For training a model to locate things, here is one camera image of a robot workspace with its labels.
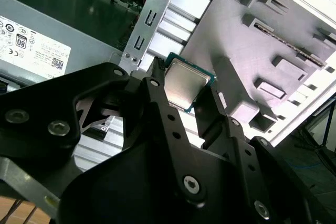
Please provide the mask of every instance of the power supply label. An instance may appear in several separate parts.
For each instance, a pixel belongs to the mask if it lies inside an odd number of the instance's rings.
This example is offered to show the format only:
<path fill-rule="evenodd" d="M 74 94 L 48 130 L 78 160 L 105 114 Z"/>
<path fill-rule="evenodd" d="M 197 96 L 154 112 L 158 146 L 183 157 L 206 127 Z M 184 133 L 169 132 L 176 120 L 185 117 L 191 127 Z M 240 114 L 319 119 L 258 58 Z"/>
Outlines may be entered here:
<path fill-rule="evenodd" d="M 0 16 L 0 60 L 52 79 L 65 74 L 71 48 Z"/>

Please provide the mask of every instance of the black plastic part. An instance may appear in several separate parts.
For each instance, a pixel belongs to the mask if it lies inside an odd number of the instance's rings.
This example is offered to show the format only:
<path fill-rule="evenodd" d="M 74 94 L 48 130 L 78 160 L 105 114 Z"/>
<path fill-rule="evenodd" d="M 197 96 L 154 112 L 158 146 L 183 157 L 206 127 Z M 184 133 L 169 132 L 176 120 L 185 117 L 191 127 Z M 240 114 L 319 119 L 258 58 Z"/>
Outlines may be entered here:
<path fill-rule="evenodd" d="M 199 96 L 195 105 L 195 116 L 199 136 L 205 140 L 202 148 L 228 158 L 238 172 L 238 181 L 243 189 L 242 209 L 257 223 L 277 223 L 277 219 L 263 219 L 255 211 L 254 202 L 261 201 L 271 216 L 268 192 L 259 168 L 257 154 L 245 142 L 241 125 L 227 117 L 214 87 L 207 88 Z"/>
<path fill-rule="evenodd" d="M 159 57 L 155 57 L 153 60 L 153 70 L 151 76 L 159 80 L 162 86 L 164 86 L 165 70 L 164 60 Z"/>
<path fill-rule="evenodd" d="M 192 153 L 207 188 L 203 208 L 181 204 L 160 153 L 146 141 L 74 180 L 62 196 L 57 223 L 235 223 L 242 191 L 231 163 L 196 148 Z M 239 218 L 256 223 L 242 212 Z"/>
<path fill-rule="evenodd" d="M 115 74 L 116 69 L 123 76 Z M 0 96 L 0 155 L 43 159 L 45 165 L 67 161 L 80 133 L 107 118 L 96 108 L 95 98 L 105 89 L 123 89 L 128 80 L 127 73 L 118 66 L 103 63 Z M 26 111 L 29 120 L 21 124 L 7 122 L 6 112 L 13 109 Z M 52 135 L 48 125 L 56 120 L 67 122 L 69 133 Z"/>
<path fill-rule="evenodd" d="M 269 188 L 270 202 L 279 218 L 290 219 L 292 224 L 315 223 L 317 220 L 320 223 L 335 223 L 276 149 L 270 143 L 265 146 L 261 139 L 254 137 L 250 145 L 258 154 L 260 168 Z"/>
<path fill-rule="evenodd" d="M 8 87 L 8 83 L 4 81 L 0 81 L 0 94 L 7 93 L 7 87 Z"/>
<path fill-rule="evenodd" d="M 96 129 L 94 127 L 91 127 L 89 129 L 87 129 L 86 131 L 84 131 L 83 135 L 102 142 L 104 140 L 105 136 L 106 136 L 106 132 L 102 131 L 102 130 L 99 130 L 99 129 Z"/>

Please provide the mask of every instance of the white plastic panel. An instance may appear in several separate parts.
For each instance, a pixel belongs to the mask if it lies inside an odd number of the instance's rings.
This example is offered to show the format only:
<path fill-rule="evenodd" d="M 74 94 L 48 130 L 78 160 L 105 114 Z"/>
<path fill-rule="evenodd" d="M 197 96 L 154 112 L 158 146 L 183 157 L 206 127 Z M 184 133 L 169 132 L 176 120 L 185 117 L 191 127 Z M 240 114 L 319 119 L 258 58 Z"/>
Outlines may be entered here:
<path fill-rule="evenodd" d="M 186 131 L 187 133 L 187 137 L 189 139 L 189 142 L 195 146 L 197 146 L 198 148 L 201 148 L 201 145 L 204 143 L 204 140 L 199 138 L 197 135 Z"/>
<path fill-rule="evenodd" d="M 210 0 L 171 0 L 171 4 L 195 18 L 201 18 Z"/>
<path fill-rule="evenodd" d="M 289 117 L 297 110 L 297 106 L 289 101 L 283 102 L 280 106 L 272 109 L 275 115 L 281 115 L 284 117 Z"/>
<path fill-rule="evenodd" d="M 185 17 L 182 17 L 181 15 L 177 14 L 176 12 L 170 9 L 166 11 L 164 18 L 190 32 L 192 32 L 196 27 L 196 24 L 194 22 L 190 21 Z"/>
<path fill-rule="evenodd" d="M 150 55 L 149 53 L 145 54 L 145 56 L 142 59 L 142 62 L 140 63 L 139 68 L 144 71 L 147 71 L 152 64 L 153 59 L 154 56 Z"/>
<path fill-rule="evenodd" d="M 300 92 L 294 92 L 294 94 L 292 94 L 288 100 L 289 101 L 297 101 L 299 103 L 303 103 L 305 100 L 307 99 L 307 96 L 301 94 Z"/>
<path fill-rule="evenodd" d="M 188 114 L 188 113 L 185 113 L 185 112 L 180 111 L 180 110 L 179 110 L 179 114 L 180 114 L 183 126 L 186 129 L 188 129 L 190 131 L 193 131 L 193 132 L 195 132 L 197 134 L 198 130 L 197 130 L 197 124 L 196 124 L 195 115 Z"/>
<path fill-rule="evenodd" d="M 299 88 L 298 88 L 298 92 L 300 92 L 301 94 L 305 95 L 305 96 L 310 96 L 314 93 L 314 90 L 312 90 L 311 88 L 309 88 L 308 86 L 306 85 L 301 85 Z"/>
<path fill-rule="evenodd" d="M 159 24 L 159 29 L 165 30 L 166 32 L 176 36 L 181 40 L 188 40 L 190 37 L 189 31 L 179 27 L 178 25 L 165 18 Z"/>
<path fill-rule="evenodd" d="M 173 41 L 172 39 L 163 36 L 162 34 L 156 33 L 149 46 L 149 49 L 163 57 L 168 57 L 171 52 L 179 55 L 183 49 L 183 46 Z"/>

